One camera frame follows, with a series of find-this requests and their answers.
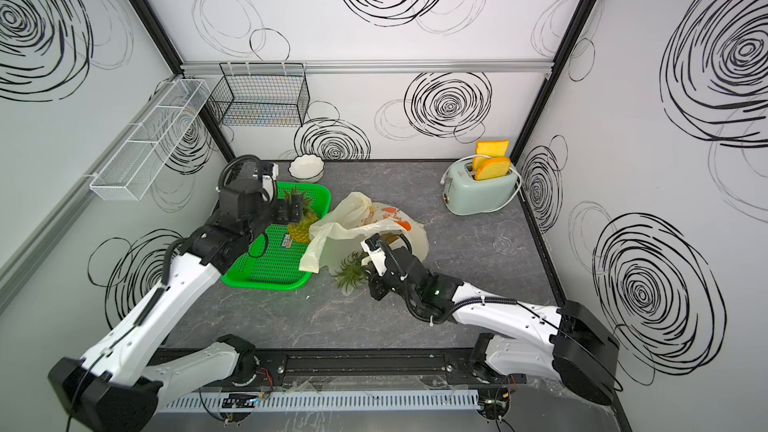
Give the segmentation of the pineapple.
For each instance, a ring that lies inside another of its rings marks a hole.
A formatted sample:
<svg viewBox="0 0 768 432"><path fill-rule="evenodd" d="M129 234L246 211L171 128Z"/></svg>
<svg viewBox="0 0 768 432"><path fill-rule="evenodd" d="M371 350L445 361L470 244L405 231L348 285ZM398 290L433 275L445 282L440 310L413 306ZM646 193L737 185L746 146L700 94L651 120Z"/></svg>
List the pineapple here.
<svg viewBox="0 0 768 432"><path fill-rule="evenodd" d="M402 233L387 232L380 234L384 240L382 246L386 252L393 249L394 245L406 247L410 252L412 246L409 240ZM361 265L364 257L362 250L350 253L340 264L340 269L332 273L332 277L337 283L337 287L344 292L351 292L362 286L364 282L368 284L368 271Z"/></svg>
<svg viewBox="0 0 768 432"><path fill-rule="evenodd" d="M294 242L309 244L310 227L319 220L312 199L297 187L279 191L278 219Z"/></svg>

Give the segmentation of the yellow plastic bag with oranges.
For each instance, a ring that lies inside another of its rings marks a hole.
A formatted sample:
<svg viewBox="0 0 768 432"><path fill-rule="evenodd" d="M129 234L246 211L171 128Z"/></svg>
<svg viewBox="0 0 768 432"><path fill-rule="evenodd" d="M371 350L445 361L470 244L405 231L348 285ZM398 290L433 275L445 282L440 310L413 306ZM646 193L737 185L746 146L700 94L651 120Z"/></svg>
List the yellow plastic bag with oranges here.
<svg viewBox="0 0 768 432"><path fill-rule="evenodd" d="M424 260L429 253L425 227L402 209L375 202L361 192L351 192L325 217L309 229L311 241L298 269L318 273L324 267L337 269L352 252L362 252L361 243L378 233L402 233L412 253Z"/></svg>

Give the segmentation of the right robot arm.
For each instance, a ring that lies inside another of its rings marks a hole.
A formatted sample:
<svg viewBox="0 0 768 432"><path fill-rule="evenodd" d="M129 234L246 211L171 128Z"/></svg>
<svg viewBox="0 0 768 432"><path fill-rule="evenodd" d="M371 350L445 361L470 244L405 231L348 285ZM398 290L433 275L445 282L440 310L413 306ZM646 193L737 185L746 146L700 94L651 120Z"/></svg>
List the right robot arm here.
<svg viewBox="0 0 768 432"><path fill-rule="evenodd" d="M560 382L580 398L613 403L619 344L583 304L544 306L502 297L428 270L406 247L367 239L361 247L370 294L400 296L409 314L431 326L446 322L487 330L478 341L478 375L533 375Z"/></svg>

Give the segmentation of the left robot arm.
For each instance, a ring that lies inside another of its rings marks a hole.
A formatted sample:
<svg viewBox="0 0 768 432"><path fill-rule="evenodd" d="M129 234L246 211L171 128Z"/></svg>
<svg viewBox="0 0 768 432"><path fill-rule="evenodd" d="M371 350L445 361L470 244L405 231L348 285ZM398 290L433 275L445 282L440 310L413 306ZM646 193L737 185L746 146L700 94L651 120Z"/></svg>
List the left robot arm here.
<svg viewBox="0 0 768 432"><path fill-rule="evenodd" d="M157 369L149 365L174 326L203 292L273 224L298 222L304 196L261 195L220 206L190 236L166 249L160 280L103 339L78 359L64 357L48 381L67 413L92 431L139 431L167 403L211 382L250 383L259 372L252 343L228 334Z"/></svg>

